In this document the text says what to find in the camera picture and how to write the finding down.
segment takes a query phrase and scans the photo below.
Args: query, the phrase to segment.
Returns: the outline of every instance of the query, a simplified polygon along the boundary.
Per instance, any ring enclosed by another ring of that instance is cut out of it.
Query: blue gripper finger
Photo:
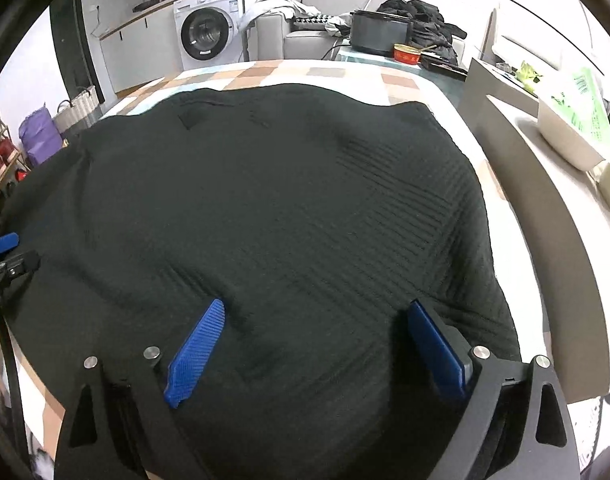
[[[224,326],[225,306],[214,300],[167,368],[163,395],[172,408],[178,408],[194,391]]]
[[[0,254],[6,253],[18,246],[18,235],[16,233],[9,233],[0,236]]]
[[[465,400],[467,383],[472,376],[469,343],[453,326],[447,326],[438,314],[418,300],[407,310],[407,329],[425,366],[432,374],[439,395],[446,400]]]

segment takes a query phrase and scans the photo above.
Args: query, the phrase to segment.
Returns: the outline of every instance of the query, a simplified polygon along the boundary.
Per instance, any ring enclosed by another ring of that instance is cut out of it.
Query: red can
[[[408,65],[417,65],[421,60],[421,52],[413,46],[397,43],[394,45],[394,59]]]

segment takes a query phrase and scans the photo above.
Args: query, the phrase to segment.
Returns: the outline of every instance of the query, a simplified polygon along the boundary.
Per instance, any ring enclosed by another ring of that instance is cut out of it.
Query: black jacket
[[[445,23],[438,7],[421,0],[410,0],[408,2],[405,0],[387,0],[381,4],[378,12],[387,12],[388,14],[412,19],[414,27],[407,42],[410,46],[424,48],[435,44],[436,48],[432,48],[430,52],[441,56],[454,65],[458,64],[456,51],[451,44],[451,37],[456,36],[464,40],[467,38],[467,32],[456,25]]]

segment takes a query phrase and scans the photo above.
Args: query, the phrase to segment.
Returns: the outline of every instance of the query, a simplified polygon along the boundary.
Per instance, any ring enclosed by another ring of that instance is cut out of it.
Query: rice cooker
[[[392,57],[394,45],[407,43],[414,22],[405,16],[356,10],[352,13],[350,44],[355,50]]]

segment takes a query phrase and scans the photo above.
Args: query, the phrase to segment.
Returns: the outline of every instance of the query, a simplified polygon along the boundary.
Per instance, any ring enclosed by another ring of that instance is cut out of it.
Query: sink
[[[132,12],[141,12],[141,10],[149,9],[150,7],[153,7],[164,1],[165,0],[147,0],[146,2],[143,2],[142,4],[138,4],[137,6],[132,7]]]

